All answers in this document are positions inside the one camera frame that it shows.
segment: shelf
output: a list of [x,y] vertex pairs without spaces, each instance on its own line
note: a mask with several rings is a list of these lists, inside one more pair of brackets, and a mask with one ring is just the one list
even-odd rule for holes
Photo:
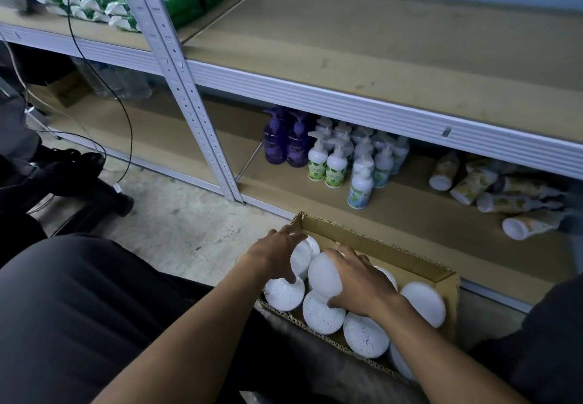
[[583,179],[583,16],[444,0],[244,0],[198,84]]
[[[268,118],[241,106],[208,112],[236,174],[245,164],[244,151],[255,150]],[[251,203],[336,221],[530,304],[556,283],[575,275],[567,235],[551,232],[522,242],[508,238],[501,228],[502,216],[463,206],[428,186],[434,163],[427,157],[411,156],[387,187],[373,192],[370,205],[363,210],[346,203],[347,182],[340,189],[329,189],[323,182],[311,182],[307,168],[268,164],[263,151],[243,173],[239,189]]]
[[[156,90],[148,100],[124,102],[124,105],[134,131],[135,158],[156,165],[155,170],[160,172],[167,168],[218,187],[215,175],[170,93]],[[127,156],[129,128],[118,102],[88,95],[66,112],[82,123],[95,141],[121,152],[117,156]],[[60,115],[51,115],[49,123],[54,130],[86,135],[73,120]]]
[[[180,28],[177,31],[180,42],[196,35],[240,1],[225,0],[207,14]],[[141,33],[120,31],[105,23],[78,19],[71,19],[71,27],[79,47],[88,59],[162,75]],[[9,42],[80,56],[70,37],[67,19],[42,9],[37,14],[27,15],[0,7],[0,31]]]

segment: purple pump bottle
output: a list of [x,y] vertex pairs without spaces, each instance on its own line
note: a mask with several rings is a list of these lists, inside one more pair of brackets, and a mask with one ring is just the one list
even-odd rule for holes
[[271,164],[281,164],[288,157],[288,131],[278,108],[264,109],[264,112],[271,114],[271,120],[263,129],[265,159]]
[[291,111],[297,119],[288,136],[288,163],[294,168],[302,168],[308,164],[308,150],[310,136],[304,126],[304,119],[308,115],[302,111]]

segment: lower shelf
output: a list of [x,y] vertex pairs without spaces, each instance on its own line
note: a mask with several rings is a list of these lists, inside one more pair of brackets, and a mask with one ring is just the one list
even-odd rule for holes
[[[156,90],[148,100],[124,102],[124,106],[134,132],[134,162],[148,162],[160,169],[168,168],[219,187],[171,94]],[[83,124],[92,138],[110,150],[112,155],[127,159],[129,126],[117,101],[88,95],[66,112]],[[59,114],[51,115],[49,123],[54,130],[86,135],[77,123]]]
[[[207,110],[219,138],[229,140],[222,147],[237,174],[245,164],[242,152],[255,150],[268,118],[237,106],[230,106],[229,111]],[[226,112],[232,118],[225,117]],[[239,190],[246,201],[263,209],[283,216],[305,211],[336,221],[529,304],[575,275],[568,235],[551,232],[525,241],[508,238],[501,228],[504,217],[483,214],[429,187],[434,164],[433,159],[411,155],[386,187],[374,190],[370,204],[362,210],[347,204],[348,182],[330,189],[324,182],[310,181],[307,167],[267,163],[263,151],[241,176]]]

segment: perforated metal upright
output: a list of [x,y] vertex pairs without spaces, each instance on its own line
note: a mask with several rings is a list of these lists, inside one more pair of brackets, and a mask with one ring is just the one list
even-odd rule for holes
[[223,194],[243,202],[162,0],[127,0]]

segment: brown cardboard box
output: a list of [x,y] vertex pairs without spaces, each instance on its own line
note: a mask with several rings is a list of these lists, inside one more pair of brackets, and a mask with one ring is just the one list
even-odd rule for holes
[[[38,96],[44,102],[57,109],[65,109],[74,105],[87,94],[93,91],[87,84],[83,76],[78,71],[73,71],[70,74],[56,80],[53,83],[46,85],[30,85],[29,91]],[[54,110],[49,106],[40,103],[32,95],[29,96],[33,105],[47,113],[53,113]]]
[[[411,281],[425,282],[432,286],[441,294],[441,297],[443,297],[445,309],[447,311],[445,322],[439,328],[439,331],[450,341],[453,341],[455,336],[459,297],[459,276],[453,270],[429,261],[422,256],[384,244],[373,238],[368,238],[365,235],[348,229],[340,224],[322,220],[321,218],[313,217],[304,212],[299,212],[291,222],[292,224],[299,226],[306,234],[314,237],[320,245],[320,249],[332,247],[335,242],[340,242],[351,246],[358,253],[364,253],[369,257],[372,264],[386,268],[391,274],[393,274],[397,280],[399,290]],[[261,305],[269,311],[293,322],[296,326],[318,336],[321,340],[326,341],[337,349],[354,356],[355,358],[364,360],[379,371],[400,378],[400,376],[392,370],[386,354],[375,360],[362,358],[361,356],[356,355],[348,347],[342,329],[335,334],[328,336],[314,332],[305,323],[302,316],[301,306],[292,312],[279,312],[267,304],[264,296],[262,296],[260,301]]]

